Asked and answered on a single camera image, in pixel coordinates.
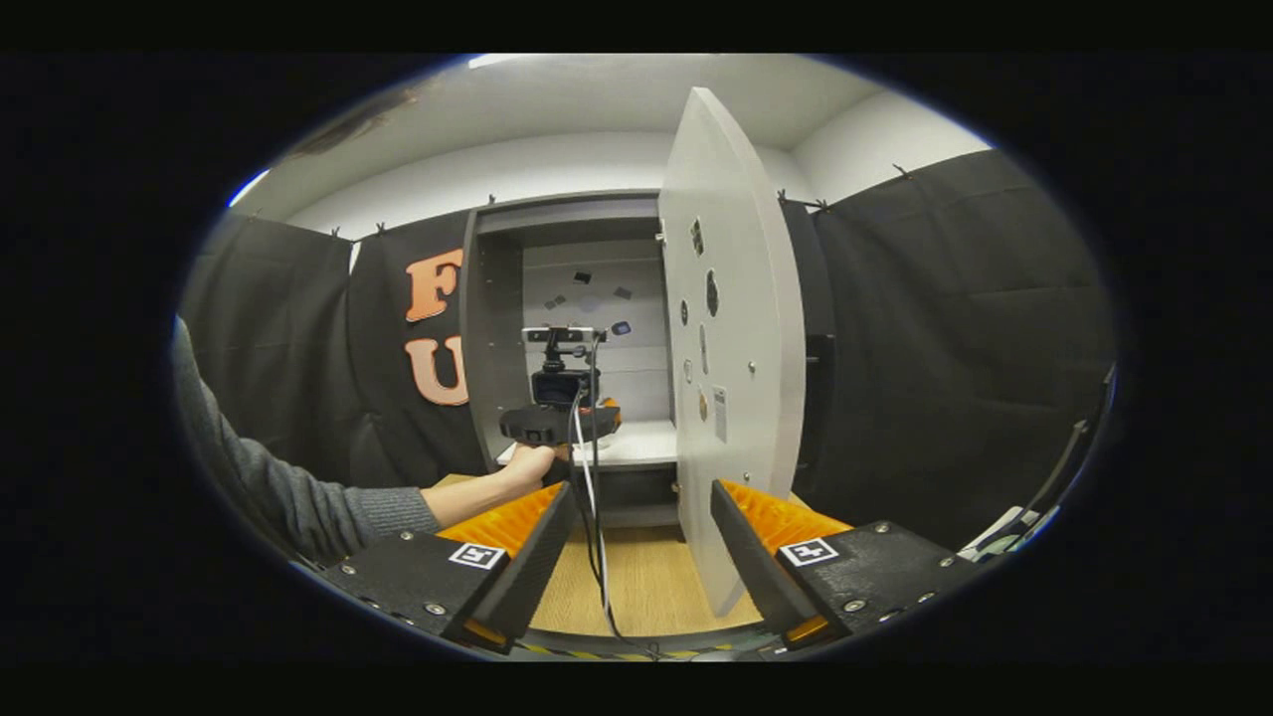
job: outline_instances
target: black curtain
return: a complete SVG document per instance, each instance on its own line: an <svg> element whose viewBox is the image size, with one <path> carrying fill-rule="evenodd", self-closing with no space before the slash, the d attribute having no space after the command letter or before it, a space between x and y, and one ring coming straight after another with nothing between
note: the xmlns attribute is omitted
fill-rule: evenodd
<svg viewBox="0 0 1273 716"><path fill-rule="evenodd" d="M423 320L407 320L411 276L407 268L463 247L471 211L454 211L369 236L362 247L349 288L349 336L356 386L376 432L372 445L383 446L401 484L429 487L448 473L486 471L467 401L435 404L421 395L406 345L437 343L435 375L442 386L457 385L454 354L446 347L460 335L460 266L451 271L454 289L434 296L446 310ZM460 259L461 264L470 257Z"/></svg>
<svg viewBox="0 0 1273 716"><path fill-rule="evenodd" d="M234 429L346 484L367 422L345 334L349 256L342 238L227 215L196 256L179 308Z"/></svg>
<svg viewBox="0 0 1273 716"><path fill-rule="evenodd" d="M808 220L836 366L806 499L961 548L1032 496L1073 423L1099 408L1115 348L1083 240L997 150L911 171Z"/></svg>

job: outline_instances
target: white shelf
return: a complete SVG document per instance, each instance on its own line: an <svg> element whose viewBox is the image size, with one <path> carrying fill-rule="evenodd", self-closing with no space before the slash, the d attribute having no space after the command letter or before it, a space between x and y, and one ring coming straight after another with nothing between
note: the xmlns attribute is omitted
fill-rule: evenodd
<svg viewBox="0 0 1273 716"><path fill-rule="evenodd" d="M495 461L508 465L516 445L508 446ZM588 457L592 445L588 443ZM676 427L671 420L624 422L619 429L601 438L597 459L602 468L630 468L639 465L676 465ZM575 465L583 465L583 456L574 456Z"/></svg>

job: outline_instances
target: camera rig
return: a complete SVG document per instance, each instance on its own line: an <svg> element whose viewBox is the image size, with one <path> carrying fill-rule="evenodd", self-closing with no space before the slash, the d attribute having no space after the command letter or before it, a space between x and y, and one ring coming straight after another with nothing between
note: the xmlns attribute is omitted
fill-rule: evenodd
<svg viewBox="0 0 1273 716"><path fill-rule="evenodd" d="M524 445L558 446L569 442L572 406L578 399L582 434L577 441L593 441L605 437L621 423L619 406L612 400L597 403L601 383L601 371L596 366L593 349L606 341L606 331L575 326L545 326L522 329L522 340L542 343L544 367L531 376L531 405L508 410L499 418L499 432ZM589 369L566 369L563 361L563 344L575 344L570 354L583 358ZM596 434L593 434L593 413L596 413Z"/></svg>

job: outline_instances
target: white board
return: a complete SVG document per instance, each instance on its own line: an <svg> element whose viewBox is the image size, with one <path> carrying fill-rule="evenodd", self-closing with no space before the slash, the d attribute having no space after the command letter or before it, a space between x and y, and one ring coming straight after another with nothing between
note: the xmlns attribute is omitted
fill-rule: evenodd
<svg viewBox="0 0 1273 716"><path fill-rule="evenodd" d="M707 89L690 92L658 214L680 520L708 601L723 617L743 586L712 520L712 482L731 479L780 498L791 493L805 412L805 316L773 183L742 129ZM695 223L701 242L694 240Z"/></svg>

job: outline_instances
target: sticker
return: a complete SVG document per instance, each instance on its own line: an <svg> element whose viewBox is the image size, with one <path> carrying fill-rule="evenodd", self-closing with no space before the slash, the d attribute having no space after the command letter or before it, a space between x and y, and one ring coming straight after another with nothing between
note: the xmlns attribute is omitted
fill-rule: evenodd
<svg viewBox="0 0 1273 716"><path fill-rule="evenodd" d="M822 541L821 538L788 544L782 548L782 553L785 554L787 558L792 561L792 564L797 567L803 567L815 562L824 562L840 555L838 552L831 549L831 545Z"/></svg>
<svg viewBox="0 0 1273 716"><path fill-rule="evenodd" d="M714 386L712 389L712 396L715 399L717 438L719 438L721 442L729 442L726 437L728 431L726 429L724 389Z"/></svg>
<svg viewBox="0 0 1273 716"><path fill-rule="evenodd" d="M498 547L485 547L481 544L465 543L463 547L456 550L451 555L451 561L456 564L465 564L466 567L476 567L479 569L490 569L499 562L499 558L504 554L504 550Z"/></svg>

